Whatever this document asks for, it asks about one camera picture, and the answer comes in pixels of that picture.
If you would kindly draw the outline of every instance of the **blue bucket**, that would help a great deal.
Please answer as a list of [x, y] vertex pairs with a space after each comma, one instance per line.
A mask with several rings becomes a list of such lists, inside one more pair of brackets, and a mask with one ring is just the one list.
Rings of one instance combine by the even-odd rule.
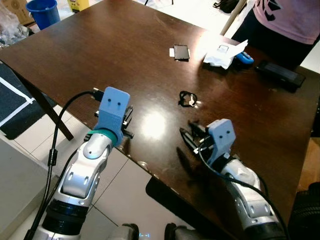
[[25, 7], [41, 30], [60, 21], [56, 0], [33, 0]]

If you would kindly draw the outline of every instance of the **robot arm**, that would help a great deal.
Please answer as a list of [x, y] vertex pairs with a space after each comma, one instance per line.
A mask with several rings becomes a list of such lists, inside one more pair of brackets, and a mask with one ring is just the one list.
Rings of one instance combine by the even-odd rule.
[[[121, 144], [130, 122], [130, 95], [107, 87], [99, 107], [98, 123], [73, 157], [46, 210], [34, 240], [79, 240], [80, 231], [97, 190], [100, 174], [107, 165], [113, 147]], [[128, 226], [122, 231], [132, 232]]]
[[[236, 135], [229, 119], [216, 120], [206, 128], [196, 123], [189, 125], [192, 134], [181, 128], [181, 136], [193, 152], [203, 159], [207, 167], [222, 176], [261, 190], [257, 174], [244, 166], [240, 160], [230, 156]], [[194, 137], [202, 138], [199, 146]], [[226, 185], [234, 198], [243, 230], [249, 239], [286, 239], [272, 207], [257, 191], [232, 181], [226, 181]]]

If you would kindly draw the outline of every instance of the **chair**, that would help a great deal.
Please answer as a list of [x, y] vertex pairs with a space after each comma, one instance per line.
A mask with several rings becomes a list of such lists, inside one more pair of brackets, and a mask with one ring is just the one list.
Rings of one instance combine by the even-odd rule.
[[[173, 5], [174, 4], [174, 0], [171, 0], [171, 1], [172, 1], [172, 5]], [[149, 0], [146, 0], [144, 5], [147, 5], [148, 2], [149, 2]]]

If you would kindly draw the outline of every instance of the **plastic bag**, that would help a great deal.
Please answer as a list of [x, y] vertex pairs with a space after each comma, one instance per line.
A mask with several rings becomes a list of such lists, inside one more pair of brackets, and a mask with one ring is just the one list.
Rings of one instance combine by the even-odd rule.
[[12, 45], [29, 35], [28, 29], [19, 23], [18, 17], [0, 1], [0, 45]]

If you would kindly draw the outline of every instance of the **black bag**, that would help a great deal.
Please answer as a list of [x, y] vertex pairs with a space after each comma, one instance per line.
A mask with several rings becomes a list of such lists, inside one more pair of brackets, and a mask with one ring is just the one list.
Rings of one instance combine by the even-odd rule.
[[213, 7], [218, 9], [220, 8], [226, 14], [231, 13], [237, 6], [239, 0], [220, 0], [220, 2], [215, 2]]

